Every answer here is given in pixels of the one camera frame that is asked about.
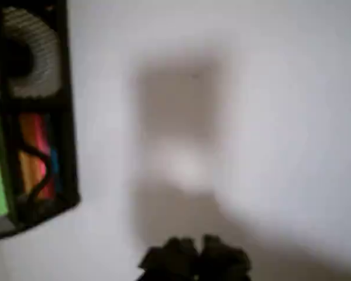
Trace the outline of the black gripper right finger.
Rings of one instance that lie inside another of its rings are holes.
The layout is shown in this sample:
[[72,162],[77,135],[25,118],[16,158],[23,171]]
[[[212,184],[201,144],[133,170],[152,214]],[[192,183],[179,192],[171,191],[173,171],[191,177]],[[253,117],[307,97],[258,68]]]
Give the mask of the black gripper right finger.
[[198,280],[251,280],[251,261],[242,248],[226,244],[217,235],[205,234],[198,258]]

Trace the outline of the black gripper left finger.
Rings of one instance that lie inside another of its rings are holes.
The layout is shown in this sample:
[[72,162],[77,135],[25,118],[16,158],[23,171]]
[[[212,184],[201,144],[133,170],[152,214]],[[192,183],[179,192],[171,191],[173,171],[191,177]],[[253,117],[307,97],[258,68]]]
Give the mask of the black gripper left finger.
[[150,247],[139,263],[139,280],[194,280],[199,253],[189,237],[171,237],[162,246]]

